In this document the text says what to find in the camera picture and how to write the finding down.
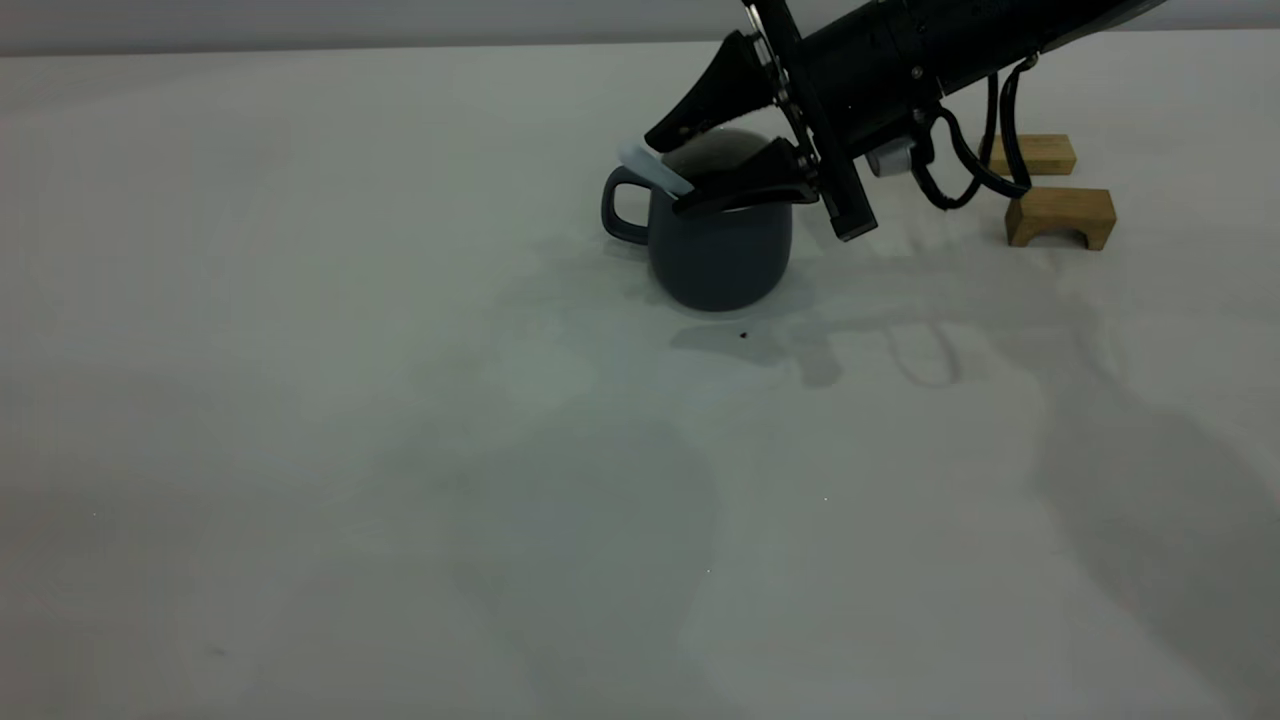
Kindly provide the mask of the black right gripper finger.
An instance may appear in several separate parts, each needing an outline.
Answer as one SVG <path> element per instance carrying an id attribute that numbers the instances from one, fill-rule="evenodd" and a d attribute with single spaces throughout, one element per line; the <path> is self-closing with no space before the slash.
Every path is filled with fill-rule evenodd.
<path id="1" fill-rule="evenodd" d="M 785 138 L 764 143 L 703 145 L 687 168 L 692 191 L 673 202 L 677 217 L 710 217 L 773 204 L 819 199 L 796 149 Z"/>
<path id="2" fill-rule="evenodd" d="M 708 68 L 676 106 L 645 133 L 645 143 L 672 152 L 692 138 L 774 104 L 780 82 L 759 35 L 724 37 Z"/>

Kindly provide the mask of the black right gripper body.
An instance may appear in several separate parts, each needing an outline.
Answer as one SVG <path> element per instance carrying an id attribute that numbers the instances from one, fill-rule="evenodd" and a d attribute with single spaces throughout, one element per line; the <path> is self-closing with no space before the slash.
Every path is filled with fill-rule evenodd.
<path id="1" fill-rule="evenodd" d="M 745 4 L 809 178 L 845 242 L 878 225 L 855 159 L 904 135 L 913 113 L 942 95 L 925 37 L 932 8 L 868 1 L 803 36 L 787 3 Z"/>

